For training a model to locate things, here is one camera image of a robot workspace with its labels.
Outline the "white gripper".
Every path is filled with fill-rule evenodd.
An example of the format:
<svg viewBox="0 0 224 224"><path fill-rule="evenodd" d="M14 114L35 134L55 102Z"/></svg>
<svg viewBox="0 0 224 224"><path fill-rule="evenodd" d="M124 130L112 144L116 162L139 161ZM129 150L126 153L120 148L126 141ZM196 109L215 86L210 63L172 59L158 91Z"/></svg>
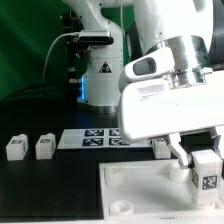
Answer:
<svg viewBox="0 0 224 224"><path fill-rule="evenodd" d="M118 124L124 141L165 137L182 169L193 158L180 145L181 135L210 130L213 149L224 160L224 71L206 77L205 85L170 90L163 79L128 85L120 98Z"/></svg>

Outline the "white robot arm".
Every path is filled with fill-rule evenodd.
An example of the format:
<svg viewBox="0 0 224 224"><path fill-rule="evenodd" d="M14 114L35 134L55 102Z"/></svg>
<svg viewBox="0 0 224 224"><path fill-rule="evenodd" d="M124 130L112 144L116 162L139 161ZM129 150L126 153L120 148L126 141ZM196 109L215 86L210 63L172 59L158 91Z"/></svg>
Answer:
<svg viewBox="0 0 224 224"><path fill-rule="evenodd" d="M209 54L217 0L63 0L78 16L73 34L88 50L80 105L118 113L127 143L164 138L182 168L192 156L180 145L185 134L210 132L224 159L224 71ZM140 55L123 61L121 28L104 8L131 6Z"/></svg>

